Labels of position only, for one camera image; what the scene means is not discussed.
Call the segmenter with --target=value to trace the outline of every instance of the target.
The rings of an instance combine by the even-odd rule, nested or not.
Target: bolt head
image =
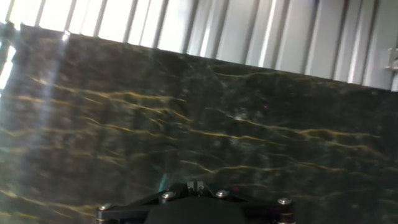
[[[175,196],[175,193],[174,193],[174,192],[166,192],[166,193],[164,193],[164,194],[162,195],[162,198],[168,199],[168,198],[172,198],[172,197],[174,197],[174,196]]]
[[[112,207],[112,203],[106,203],[106,204],[100,206],[98,209],[103,211],[103,210],[110,209],[111,207]]]
[[[281,205],[288,205],[288,204],[292,203],[292,199],[280,198],[280,199],[278,199],[278,203]]]
[[[229,191],[227,190],[219,190],[216,193],[216,196],[219,198],[227,197],[229,195]]]

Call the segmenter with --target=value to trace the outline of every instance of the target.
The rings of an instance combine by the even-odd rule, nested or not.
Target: white corrugated panel
[[[0,22],[396,90],[396,0],[2,0]]]

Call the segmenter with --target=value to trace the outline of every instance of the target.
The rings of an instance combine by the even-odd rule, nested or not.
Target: screw
[[[281,205],[288,205],[288,204],[292,203],[292,199],[280,198],[280,199],[278,199],[278,203]]]
[[[164,194],[162,195],[162,198],[168,199],[168,198],[172,198],[172,197],[174,197],[174,196],[175,196],[175,193],[174,193],[174,192],[166,192],[166,193],[164,193]]]
[[[216,196],[219,198],[227,197],[229,195],[229,191],[227,190],[219,190],[216,193]]]
[[[110,209],[111,207],[112,207],[112,203],[106,203],[106,204],[100,206],[98,209],[103,211],[103,210]]]

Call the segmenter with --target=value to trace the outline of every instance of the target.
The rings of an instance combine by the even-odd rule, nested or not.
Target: corrugated metal wall
[[[398,89],[398,0],[1,0],[0,19]]]

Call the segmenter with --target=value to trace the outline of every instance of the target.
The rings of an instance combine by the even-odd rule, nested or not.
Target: metal bracket
[[[398,49],[388,49],[388,51],[390,57],[386,69],[398,71]]]

